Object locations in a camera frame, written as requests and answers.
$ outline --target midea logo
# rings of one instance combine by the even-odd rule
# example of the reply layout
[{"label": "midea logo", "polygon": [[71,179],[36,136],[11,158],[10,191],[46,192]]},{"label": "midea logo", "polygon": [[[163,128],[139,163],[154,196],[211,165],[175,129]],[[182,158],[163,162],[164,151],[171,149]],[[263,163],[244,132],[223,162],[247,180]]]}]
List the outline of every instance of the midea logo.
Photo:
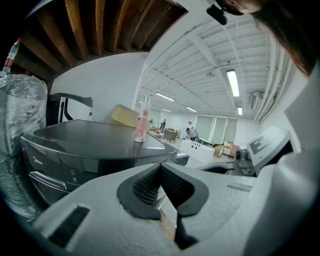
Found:
[{"label": "midea logo", "polygon": [[43,166],[42,162],[41,162],[41,161],[39,161],[38,159],[36,159],[36,157],[35,157],[35,156],[33,157],[33,160],[34,160],[34,162],[35,162],[35,163],[38,163],[38,164],[40,164],[40,165],[42,165],[42,166]]}]

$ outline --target refrigerator top surface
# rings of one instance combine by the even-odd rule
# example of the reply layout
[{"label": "refrigerator top surface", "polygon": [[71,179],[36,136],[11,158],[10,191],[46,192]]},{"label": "refrigerator top surface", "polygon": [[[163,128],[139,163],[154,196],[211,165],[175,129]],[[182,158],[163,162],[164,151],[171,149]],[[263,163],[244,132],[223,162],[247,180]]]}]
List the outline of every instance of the refrigerator top surface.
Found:
[{"label": "refrigerator top surface", "polygon": [[151,136],[134,141],[136,128],[72,120],[24,135],[23,140],[51,151],[94,159],[141,159],[175,154],[173,147]]}]

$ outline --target bottle with red cap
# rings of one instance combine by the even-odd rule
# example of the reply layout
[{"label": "bottle with red cap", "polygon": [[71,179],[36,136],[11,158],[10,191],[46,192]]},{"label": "bottle with red cap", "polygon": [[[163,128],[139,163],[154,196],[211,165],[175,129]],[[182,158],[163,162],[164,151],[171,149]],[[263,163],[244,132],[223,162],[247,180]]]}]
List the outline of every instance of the bottle with red cap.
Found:
[{"label": "bottle with red cap", "polygon": [[2,71],[0,71],[0,78],[3,78],[7,73],[10,72],[12,63],[14,62],[14,59],[19,49],[19,45],[20,45],[20,38],[18,38],[18,40],[11,47],[8,57],[6,58],[6,61],[4,63],[3,69]]}]

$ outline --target black and white appliance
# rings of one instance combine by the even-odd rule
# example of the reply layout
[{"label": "black and white appliance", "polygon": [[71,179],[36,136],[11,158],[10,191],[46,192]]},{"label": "black and white appliance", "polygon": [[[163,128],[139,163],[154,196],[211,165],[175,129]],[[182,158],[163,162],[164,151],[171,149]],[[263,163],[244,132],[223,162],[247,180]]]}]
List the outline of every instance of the black and white appliance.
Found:
[{"label": "black and white appliance", "polygon": [[29,176],[48,204],[100,176],[170,160],[176,150],[147,134],[134,141],[135,128],[73,120],[21,137]]},{"label": "black and white appliance", "polygon": [[50,94],[46,104],[46,124],[51,126],[74,119],[92,121],[92,111],[91,97],[68,93]]}]

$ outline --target wooden table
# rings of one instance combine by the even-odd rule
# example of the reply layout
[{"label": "wooden table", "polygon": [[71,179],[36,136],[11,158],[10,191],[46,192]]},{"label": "wooden table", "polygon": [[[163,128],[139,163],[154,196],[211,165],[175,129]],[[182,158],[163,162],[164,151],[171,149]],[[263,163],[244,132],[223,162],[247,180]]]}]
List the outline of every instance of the wooden table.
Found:
[{"label": "wooden table", "polygon": [[171,141],[176,142],[177,134],[178,134],[178,133],[175,132],[175,131],[164,130],[164,132],[163,132],[163,139],[170,141],[170,143],[171,143]]}]

